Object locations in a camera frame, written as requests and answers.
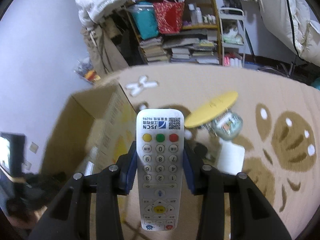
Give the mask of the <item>brown cardboard box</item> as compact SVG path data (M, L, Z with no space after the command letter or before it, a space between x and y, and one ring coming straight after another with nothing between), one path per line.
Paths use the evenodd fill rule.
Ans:
M95 174L127 153L135 138L136 113L120 85L69 97L47 142L40 173Z

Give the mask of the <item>wooden bookshelf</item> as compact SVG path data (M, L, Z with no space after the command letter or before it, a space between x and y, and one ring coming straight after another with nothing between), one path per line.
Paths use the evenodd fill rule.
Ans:
M145 64L190 61L220 63L221 34L216 0L137 0L126 8Z

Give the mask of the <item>yellow oval banana gadget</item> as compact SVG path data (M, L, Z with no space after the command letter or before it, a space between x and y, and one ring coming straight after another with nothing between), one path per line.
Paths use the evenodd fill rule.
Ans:
M186 128L197 128L205 125L221 114L225 113L235 104L238 92L229 91L217 96L204 105L191 112L184 120Z

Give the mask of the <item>black car key fob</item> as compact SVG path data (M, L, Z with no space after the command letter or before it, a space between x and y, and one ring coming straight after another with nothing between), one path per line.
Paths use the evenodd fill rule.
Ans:
M208 148L199 142L194 146L194 152L201 158L204 159L208 153Z

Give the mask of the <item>beige patterned blanket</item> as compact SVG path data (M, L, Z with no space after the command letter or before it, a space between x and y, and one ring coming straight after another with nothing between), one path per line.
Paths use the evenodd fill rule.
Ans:
M274 74L200 64L135 66L101 79L97 86L156 81L134 107L176 108L189 114L228 91L244 126L234 140L245 148L244 171L270 201L293 239L319 239L319 91Z

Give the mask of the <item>pale green earbuds case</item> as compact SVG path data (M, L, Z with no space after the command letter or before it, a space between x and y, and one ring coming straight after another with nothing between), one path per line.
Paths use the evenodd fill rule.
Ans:
M236 138L243 127L242 118L231 111L225 111L211 122L215 134L225 141Z

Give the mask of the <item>lower wall socket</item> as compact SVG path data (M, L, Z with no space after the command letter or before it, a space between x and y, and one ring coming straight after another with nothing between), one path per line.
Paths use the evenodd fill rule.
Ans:
M24 161L24 163L23 163L23 169L24 169L25 171L30 171L31 166L32 166L32 163L30 163L30 162L27 161L27 160Z

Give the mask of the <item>upper wall socket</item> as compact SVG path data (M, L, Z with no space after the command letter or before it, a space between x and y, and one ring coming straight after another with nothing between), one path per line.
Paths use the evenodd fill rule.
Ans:
M39 146L37 144L35 144L34 142L31 142L29 150L36 154L38 149L39 149Z

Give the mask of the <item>beige hanging trousers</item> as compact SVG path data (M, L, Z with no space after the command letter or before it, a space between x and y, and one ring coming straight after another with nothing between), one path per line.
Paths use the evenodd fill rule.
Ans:
M114 21L109 17L91 29L81 28L89 58L97 74L103 78L112 72L129 68L125 58L112 41L121 34Z

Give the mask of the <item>wall socket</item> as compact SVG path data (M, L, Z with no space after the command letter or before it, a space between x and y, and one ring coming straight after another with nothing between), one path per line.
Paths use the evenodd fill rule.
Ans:
M31 166L32 166L32 163L30 163L30 162L27 161L27 160L24 161L24 163L23 163L23 169L24 169L25 171L30 171Z
M39 149L39 146L37 144L35 144L34 142L31 142L29 150L36 154L38 149Z

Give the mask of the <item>white square power adapter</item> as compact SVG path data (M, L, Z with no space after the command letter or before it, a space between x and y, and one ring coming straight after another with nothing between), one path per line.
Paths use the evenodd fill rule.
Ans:
M219 139L219 143L216 168L222 173L237 175L243 168L245 148L223 139Z

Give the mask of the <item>stack of books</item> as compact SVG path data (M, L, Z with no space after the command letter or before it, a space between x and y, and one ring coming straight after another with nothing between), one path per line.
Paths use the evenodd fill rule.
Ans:
M161 36L139 42L139 49L146 64L169 61L168 52L162 48L162 45L163 37Z

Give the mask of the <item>white TV remote coloured buttons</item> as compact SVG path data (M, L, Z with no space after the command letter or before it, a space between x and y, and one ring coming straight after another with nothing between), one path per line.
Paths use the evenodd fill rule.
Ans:
M183 179L184 116L176 109L144 109L136 119L139 207L146 231L178 224Z

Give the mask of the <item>teal storage bag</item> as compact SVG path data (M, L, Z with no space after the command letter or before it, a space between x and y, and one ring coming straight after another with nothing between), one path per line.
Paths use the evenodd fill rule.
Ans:
M143 40L155 38L159 35L157 20L153 4L150 2L138 2L127 8L140 32Z

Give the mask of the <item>bag of plush toys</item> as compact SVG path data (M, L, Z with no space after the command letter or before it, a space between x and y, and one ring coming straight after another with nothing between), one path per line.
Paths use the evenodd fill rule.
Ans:
M93 68L89 57L79 60L74 68L74 72L91 84L96 83L101 79Z

